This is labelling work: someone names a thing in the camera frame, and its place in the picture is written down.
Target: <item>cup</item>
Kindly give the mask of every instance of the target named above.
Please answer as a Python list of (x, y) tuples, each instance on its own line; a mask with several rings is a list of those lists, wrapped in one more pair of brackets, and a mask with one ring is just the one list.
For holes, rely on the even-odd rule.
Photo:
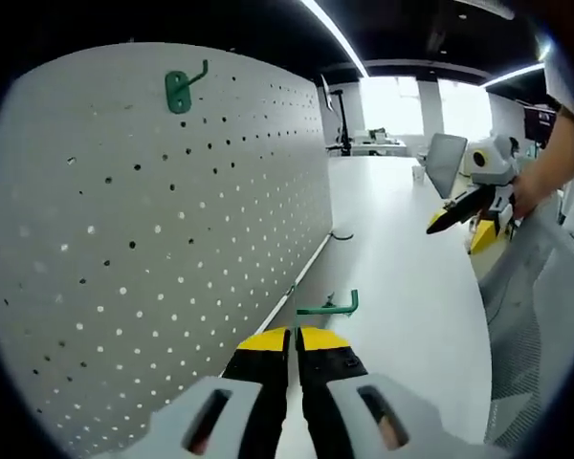
[(412, 181), (416, 184), (423, 184), (425, 178), (425, 168), (422, 165), (412, 167)]

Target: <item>ceiling light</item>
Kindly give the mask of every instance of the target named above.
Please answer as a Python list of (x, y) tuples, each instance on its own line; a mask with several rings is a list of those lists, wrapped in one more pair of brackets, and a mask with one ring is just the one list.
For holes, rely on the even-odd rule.
[(546, 57), (549, 55), (549, 53), (551, 52), (552, 49), (553, 49), (553, 44), (549, 41), (540, 50), (540, 55), (538, 56), (538, 61), (543, 62), (546, 59)]
[(481, 84), (481, 88), (488, 88), (489, 86), (493, 86), (494, 84), (501, 83), (502, 81), (507, 81), (509, 79), (520, 77), (521, 75), (531, 74), (532, 72), (536, 72), (538, 70), (544, 69), (544, 63), (530, 65), (529, 67), (525, 67), (523, 69), (515, 70), (510, 74), (502, 75), (498, 78), (492, 79), (491, 81), (487, 81), (484, 84)]
[(466, 5), (481, 8), (482, 10), (488, 11), (492, 14), (497, 14), (509, 21), (515, 18), (515, 12), (504, 7), (502, 5), (504, 2), (500, 2), (499, 0), (455, 0), (455, 2), (465, 3)]
[(304, 6), (308, 8), (308, 10), (310, 10), (311, 13), (313, 13), (318, 18), (318, 20), (323, 23), (323, 25), (327, 28), (327, 30), (334, 35), (334, 37), (341, 44), (342, 48), (351, 58), (355, 66), (359, 69), (360, 73), (362, 74), (362, 77), (368, 78), (369, 75), (367, 74), (367, 71), (365, 70), (362, 61), (355, 54), (353, 47), (350, 45), (348, 41), (346, 41), (346, 38), (344, 37), (342, 32), (338, 29), (338, 27), (336, 27), (334, 21), (330, 19), (330, 17), (325, 13), (324, 10), (321, 9), (319, 5), (317, 5), (317, 2), (315, 2), (315, 0), (299, 0), (299, 1), (303, 3)]

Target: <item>green wall hook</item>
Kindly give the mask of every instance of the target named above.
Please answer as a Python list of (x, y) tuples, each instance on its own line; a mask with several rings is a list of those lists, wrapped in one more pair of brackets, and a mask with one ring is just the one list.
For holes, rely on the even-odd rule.
[(315, 314), (346, 314), (350, 316), (353, 314), (360, 305), (359, 295), (357, 290), (351, 290), (351, 305), (350, 306), (337, 306), (332, 303), (334, 294), (327, 298), (327, 302), (320, 308), (304, 308), (296, 311), (297, 316), (312, 316)]
[(184, 72), (172, 71), (166, 74), (166, 101), (168, 110), (172, 113), (183, 114), (191, 109), (191, 91), (189, 86), (201, 79), (209, 72), (209, 62), (202, 61), (202, 73), (189, 79)]

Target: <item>chair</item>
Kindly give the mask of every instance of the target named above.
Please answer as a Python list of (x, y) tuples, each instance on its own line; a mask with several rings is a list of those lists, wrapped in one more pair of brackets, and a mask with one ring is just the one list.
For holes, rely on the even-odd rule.
[(468, 139), (448, 134), (434, 134), (426, 158), (426, 172), (440, 197), (451, 197), (455, 176), (466, 151)]
[(574, 361), (574, 239), (554, 209), (523, 222), (479, 286), (493, 373), (486, 442), (515, 449)]

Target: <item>human arm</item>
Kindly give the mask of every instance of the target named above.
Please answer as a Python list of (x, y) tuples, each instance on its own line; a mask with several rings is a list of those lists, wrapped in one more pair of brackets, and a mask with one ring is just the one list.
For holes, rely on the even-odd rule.
[(541, 200), (573, 178), (574, 114), (562, 107), (541, 156), (515, 180), (515, 218), (527, 215)]

